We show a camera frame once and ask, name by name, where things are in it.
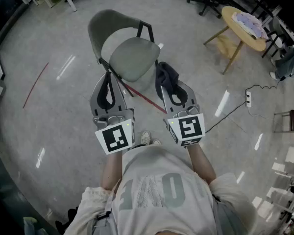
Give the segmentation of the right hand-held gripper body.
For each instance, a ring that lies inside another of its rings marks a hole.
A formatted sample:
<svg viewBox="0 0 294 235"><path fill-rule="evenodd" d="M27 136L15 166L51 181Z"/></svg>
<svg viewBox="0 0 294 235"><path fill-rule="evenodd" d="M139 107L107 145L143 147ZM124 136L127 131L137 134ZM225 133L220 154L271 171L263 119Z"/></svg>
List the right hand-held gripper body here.
<svg viewBox="0 0 294 235"><path fill-rule="evenodd" d="M173 116L163 119L163 122L178 146L193 145L205 137L204 116L199 112L199 105L174 113Z"/></svg>

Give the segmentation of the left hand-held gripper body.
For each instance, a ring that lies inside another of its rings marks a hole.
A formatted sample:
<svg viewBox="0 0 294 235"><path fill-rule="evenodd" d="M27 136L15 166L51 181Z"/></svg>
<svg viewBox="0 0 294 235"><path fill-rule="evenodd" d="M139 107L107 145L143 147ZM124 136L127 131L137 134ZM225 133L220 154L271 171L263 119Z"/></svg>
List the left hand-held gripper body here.
<svg viewBox="0 0 294 235"><path fill-rule="evenodd" d="M129 150L135 144L134 109L103 114L93 118L95 135L105 154Z"/></svg>

